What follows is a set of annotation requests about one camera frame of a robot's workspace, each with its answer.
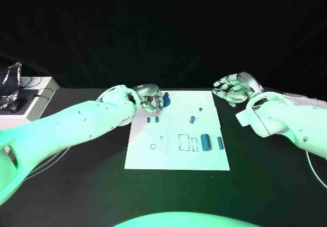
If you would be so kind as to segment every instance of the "table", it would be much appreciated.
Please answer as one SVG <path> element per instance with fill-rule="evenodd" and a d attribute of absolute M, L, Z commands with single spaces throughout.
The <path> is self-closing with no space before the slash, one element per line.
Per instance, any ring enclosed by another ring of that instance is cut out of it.
<path fill-rule="evenodd" d="M 96 100 L 104 89 L 61 88 L 42 117 Z M 0 226 L 109 227 L 139 216 L 191 211 L 261 226 L 325 226 L 327 189 L 289 138 L 261 138 L 214 97 L 231 171 L 126 170 L 130 125 L 71 148 L 0 207 Z M 312 155 L 327 182 L 327 161 Z"/>

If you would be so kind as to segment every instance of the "blue cylinder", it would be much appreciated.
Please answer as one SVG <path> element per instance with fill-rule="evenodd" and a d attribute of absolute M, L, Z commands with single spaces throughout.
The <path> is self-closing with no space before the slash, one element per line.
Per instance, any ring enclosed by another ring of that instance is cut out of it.
<path fill-rule="evenodd" d="M 224 150 L 224 141 L 223 141 L 223 137 L 218 137 L 218 144 L 220 144 L 220 149 Z"/>
<path fill-rule="evenodd" d="M 195 123 L 195 119 L 197 119 L 195 116 L 192 116 L 189 121 L 192 124 Z"/>
<path fill-rule="evenodd" d="M 211 140 L 210 140 L 210 135 L 208 134 L 202 135 L 202 150 L 204 151 L 212 150 L 212 145 L 211 145 Z"/>

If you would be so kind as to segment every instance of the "blue object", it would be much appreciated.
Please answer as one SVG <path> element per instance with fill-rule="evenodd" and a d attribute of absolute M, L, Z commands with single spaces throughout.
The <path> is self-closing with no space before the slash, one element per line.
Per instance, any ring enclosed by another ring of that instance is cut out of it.
<path fill-rule="evenodd" d="M 208 134 L 202 135 L 202 150 L 204 151 L 212 150 L 212 145 L 211 145 L 211 140 L 210 140 L 210 135 Z"/>
<path fill-rule="evenodd" d="M 197 119 L 195 116 L 192 116 L 189 121 L 192 124 L 195 123 L 195 119 Z"/>
<path fill-rule="evenodd" d="M 224 150 L 224 141 L 223 141 L 223 137 L 218 137 L 218 144 L 220 144 L 220 149 Z"/>
<path fill-rule="evenodd" d="M 171 98 L 169 98 L 169 93 L 165 93 L 163 96 L 163 107 L 168 107 L 171 105 Z"/>

